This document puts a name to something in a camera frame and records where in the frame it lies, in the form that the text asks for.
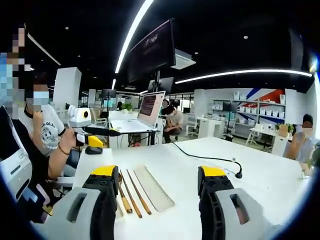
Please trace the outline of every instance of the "laptop screen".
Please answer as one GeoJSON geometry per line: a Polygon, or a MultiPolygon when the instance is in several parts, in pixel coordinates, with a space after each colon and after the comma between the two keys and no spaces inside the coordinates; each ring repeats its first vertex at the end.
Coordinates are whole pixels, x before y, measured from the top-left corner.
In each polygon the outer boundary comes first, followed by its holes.
{"type": "Polygon", "coordinates": [[[156,126],[164,97],[164,91],[145,94],[142,99],[137,119],[142,123],[154,128],[156,126]]]}

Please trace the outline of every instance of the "chopsticks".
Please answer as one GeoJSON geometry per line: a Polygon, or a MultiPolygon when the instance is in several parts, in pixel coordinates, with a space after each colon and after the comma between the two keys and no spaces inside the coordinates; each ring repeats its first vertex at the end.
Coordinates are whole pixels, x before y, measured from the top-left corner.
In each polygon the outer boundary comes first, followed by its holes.
{"type": "Polygon", "coordinates": [[[133,208],[134,208],[136,214],[138,215],[138,217],[141,219],[141,218],[142,218],[142,214],[141,214],[141,212],[140,212],[140,210],[139,210],[139,208],[138,208],[135,200],[133,199],[133,197],[132,197],[132,195],[131,195],[131,193],[130,193],[130,191],[129,191],[129,188],[128,188],[128,186],[127,186],[126,180],[125,180],[124,175],[122,174],[121,170],[120,170],[120,173],[121,173],[121,175],[122,175],[122,180],[123,180],[123,182],[124,182],[124,186],[125,186],[125,189],[126,189],[128,195],[129,195],[129,198],[130,198],[130,200],[131,200],[131,202],[132,202],[133,208]]]}
{"type": "Polygon", "coordinates": [[[142,203],[145,211],[146,211],[149,215],[151,215],[151,211],[150,211],[150,209],[148,208],[145,200],[142,198],[140,192],[138,191],[138,189],[137,189],[137,187],[136,187],[133,179],[132,179],[131,176],[130,176],[130,173],[129,173],[128,169],[127,169],[126,171],[128,172],[128,175],[129,175],[129,178],[130,178],[130,180],[131,180],[131,183],[132,183],[132,185],[133,185],[133,187],[134,187],[134,190],[136,191],[136,194],[138,195],[138,197],[139,197],[139,199],[140,199],[140,201],[141,201],[141,203],[142,203]]]}

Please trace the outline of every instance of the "white table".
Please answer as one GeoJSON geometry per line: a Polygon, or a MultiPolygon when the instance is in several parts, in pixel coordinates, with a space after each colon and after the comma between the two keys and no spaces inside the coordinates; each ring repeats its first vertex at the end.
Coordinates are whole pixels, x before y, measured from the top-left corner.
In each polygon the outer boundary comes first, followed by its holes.
{"type": "Polygon", "coordinates": [[[177,143],[192,155],[236,160],[242,165],[242,179],[231,172],[238,172],[238,165],[220,160],[202,160],[186,156],[173,144],[141,146],[126,149],[104,149],[102,155],[81,154],[74,187],[82,186],[95,167],[116,164],[122,170],[143,218],[135,212],[127,214],[118,195],[119,206],[124,212],[116,219],[114,236],[119,239],[141,240],[195,240],[202,237],[202,225],[197,193],[198,166],[225,168],[235,188],[243,188],[264,208],[265,217],[272,224],[284,224],[297,209],[308,180],[300,180],[301,167],[297,161],[271,155],[240,144],[215,137],[200,138],[177,143]],[[126,169],[137,183],[132,169],[145,165],[175,206],[165,212],[157,212],[149,202],[140,184],[136,184],[142,197],[152,211],[148,215],[139,201],[130,182],[126,169]]]}
{"type": "Polygon", "coordinates": [[[247,146],[250,140],[253,140],[254,136],[254,132],[256,133],[260,133],[260,134],[266,134],[269,136],[274,137],[274,140],[272,141],[272,154],[273,155],[278,155],[278,156],[283,156],[288,140],[292,140],[292,136],[288,137],[283,137],[283,136],[279,136],[278,132],[276,132],[273,129],[261,129],[261,128],[250,128],[250,134],[245,142],[245,145],[247,146]]]}

